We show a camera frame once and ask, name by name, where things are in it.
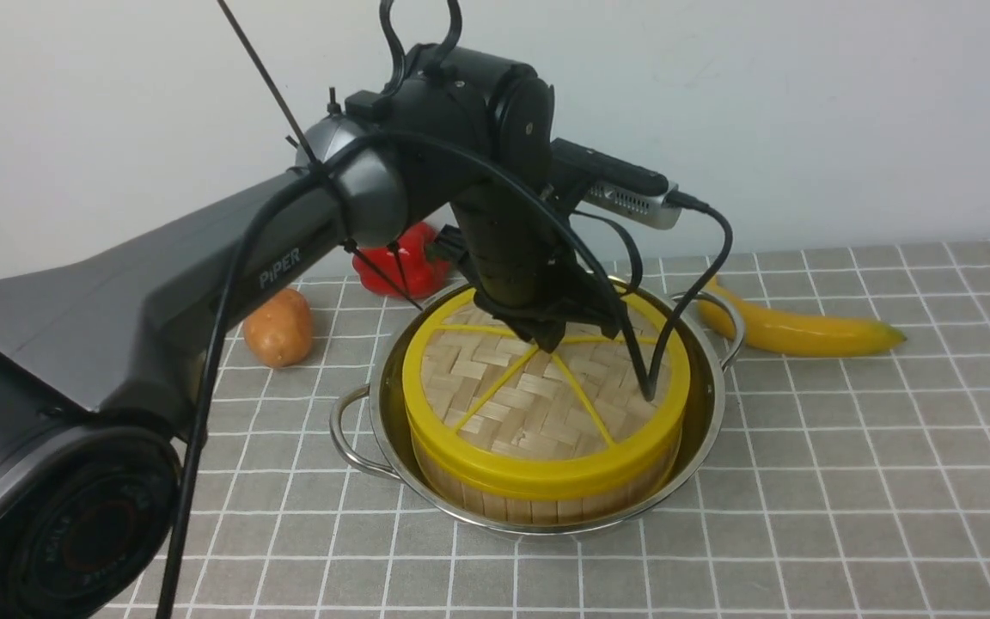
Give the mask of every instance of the robotic arm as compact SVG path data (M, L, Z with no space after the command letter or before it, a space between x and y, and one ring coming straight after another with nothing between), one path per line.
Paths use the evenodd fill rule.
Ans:
M390 4L392 81L344 107L332 92L288 171L93 258L0 279L0 616L89 615L172 521L161 614L173 603L217 340L340 244L385 246L449 204L459 229L437 246L476 304L553 350L568 322L632 329L567 226L580 201L660 229L684 208L714 214L661 174L553 141L553 88L527 64L456 47L455 1L447 39L406 55Z

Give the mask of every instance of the piper logo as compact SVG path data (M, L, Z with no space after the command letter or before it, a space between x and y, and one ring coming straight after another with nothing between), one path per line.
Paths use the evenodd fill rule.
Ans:
M283 275L292 270L292 267L297 266L300 263L300 248L292 248L292 251L288 254L283 255L278 262L272 263L271 267L268 267L263 272L259 273L259 288L264 290L268 285L278 281L279 275Z

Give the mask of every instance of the potato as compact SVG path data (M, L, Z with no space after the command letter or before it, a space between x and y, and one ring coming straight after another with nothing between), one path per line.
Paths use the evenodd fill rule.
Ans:
M271 368L299 364L311 352L311 308L294 289L280 291L243 322L243 340Z

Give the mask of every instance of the pot handle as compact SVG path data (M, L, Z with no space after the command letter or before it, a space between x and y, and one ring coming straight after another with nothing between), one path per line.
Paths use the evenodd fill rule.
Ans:
M731 338L731 346L728 347L728 352L725 354L724 359L720 360L720 369L727 370L731 368L732 364L735 364L739 350L743 349L743 342L747 341L747 323L743 321L743 317L739 315L739 309L736 309L736 306L732 305L731 301L728 301L727 298L720 297L715 292L708 290L700 291L698 293L698 299L699 301L710 302L712 305L716 305L721 310L724 310L724 313L731 320L731 325L736 329L736 337Z
M346 442L346 435L342 432L342 413L346 409L363 399L363 397L369 397L370 386L368 384L363 384L361 387L346 393L339 397L338 402L334 403L334 409L331 411L331 443L334 443L334 449L345 459L346 463L350 466L357 468L357 470L362 471L369 475L376 475L376 477L382 477L384 479L393 479L393 481L400 481L400 475L393 470L392 467L388 465L382 465L382 463L375 463L369 458L358 454L354 451L354 448L350 446L349 442Z

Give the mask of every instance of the yellow banana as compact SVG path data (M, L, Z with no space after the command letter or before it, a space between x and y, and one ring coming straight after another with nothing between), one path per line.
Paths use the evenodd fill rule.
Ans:
M908 338L885 322L811 314L792 314L736 297L712 278L705 286L731 301L747 323L747 345L795 357L859 357L887 352ZM718 306L699 301L702 320L714 332L732 338L736 330Z

